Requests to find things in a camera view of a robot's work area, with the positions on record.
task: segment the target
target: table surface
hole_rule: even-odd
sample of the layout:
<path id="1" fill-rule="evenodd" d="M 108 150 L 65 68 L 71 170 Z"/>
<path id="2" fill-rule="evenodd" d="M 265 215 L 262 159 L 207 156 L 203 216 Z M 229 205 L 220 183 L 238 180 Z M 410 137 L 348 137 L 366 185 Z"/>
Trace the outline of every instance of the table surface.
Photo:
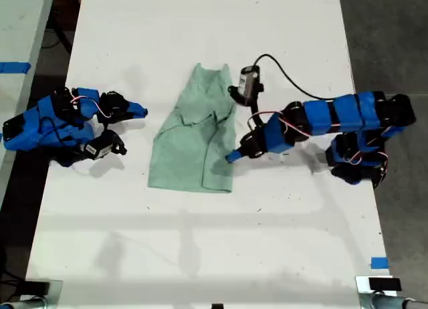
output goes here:
<path id="1" fill-rule="evenodd" d="M 371 183 L 317 159 L 331 136 L 238 161 L 230 194 L 147 187 L 153 138 L 195 64 L 227 63 L 237 82 L 263 52 L 309 92 L 353 92 L 339 0 L 83 0 L 67 86 L 149 114 L 112 126 L 126 156 L 49 168 L 27 277 L 63 280 L 61 308 L 359 308 L 354 277 L 388 274 L 370 268 L 385 256 Z M 262 110 L 307 100 L 260 65 Z M 237 141 L 248 117 L 238 108 Z"/>
<path id="2" fill-rule="evenodd" d="M 0 62 L 29 62 L 24 74 L 0 74 L 0 123 L 27 108 L 52 0 L 0 0 Z M 0 144 L 0 206 L 15 160 Z"/>

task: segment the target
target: green cloth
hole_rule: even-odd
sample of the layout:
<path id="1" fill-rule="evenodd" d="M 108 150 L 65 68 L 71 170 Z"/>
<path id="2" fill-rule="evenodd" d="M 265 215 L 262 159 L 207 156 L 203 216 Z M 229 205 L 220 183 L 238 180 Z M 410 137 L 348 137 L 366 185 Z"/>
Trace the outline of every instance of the green cloth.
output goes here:
<path id="1" fill-rule="evenodd" d="M 174 110 L 153 141 L 148 186 L 191 192 L 231 192 L 235 104 L 229 66 L 197 64 Z"/>

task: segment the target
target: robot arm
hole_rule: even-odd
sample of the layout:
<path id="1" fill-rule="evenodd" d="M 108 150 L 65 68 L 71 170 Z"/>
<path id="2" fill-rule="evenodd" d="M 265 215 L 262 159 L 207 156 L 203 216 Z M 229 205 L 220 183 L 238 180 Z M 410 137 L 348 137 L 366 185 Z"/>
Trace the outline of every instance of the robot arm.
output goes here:
<path id="1" fill-rule="evenodd" d="M 242 69 L 239 86 L 229 87 L 231 97 L 250 106 L 252 118 L 258 117 L 254 118 L 256 128 L 241 139 L 238 149 L 226 156 L 230 163 L 245 156 L 254 159 L 266 152 L 281 153 L 311 136 L 339 132 L 326 151 L 332 174 L 350 184 L 372 179 L 377 185 L 385 177 L 387 167 L 385 141 L 416 121 L 406 95 L 386 99 L 382 92 L 362 92 L 292 102 L 263 123 L 259 118 L 263 112 L 258 112 L 257 107 L 258 94 L 263 91 L 259 77 L 260 68 L 249 66 Z"/>
<path id="2" fill-rule="evenodd" d="M 104 125 L 96 137 L 89 120 L 97 115 Z M 126 154 L 124 143 L 108 124 L 131 118 L 144 118 L 147 109 L 128 102 L 116 92 L 64 88 L 37 102 L 37 106 L 8 120 L 3 125 L 5 147 L 8 150 L 29 151 L 41 147 L 49 158 L 63 166 L 82 159 L 99 159 L 112 151 Z"/>

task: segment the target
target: gray floor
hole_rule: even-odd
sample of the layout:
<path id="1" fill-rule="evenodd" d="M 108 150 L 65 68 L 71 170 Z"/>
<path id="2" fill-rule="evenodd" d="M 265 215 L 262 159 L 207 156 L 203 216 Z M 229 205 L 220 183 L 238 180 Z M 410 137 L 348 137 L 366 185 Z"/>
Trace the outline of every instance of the gray floor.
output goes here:
<path id="1" fill-rule="evenodd" d="M 341 3 L 356 90 L 428 94 L 428 0 Z M 43 44 L 55 40 L 48 33 Z M 68 59 L 61 45 L 43 49 L 37 74 L 65 76 Z M 375 193 L 392 274 L 404 295 L 428 300 L 428 96 L 411 97 L 418 122 L 387 144 L 389 171 Z"/>

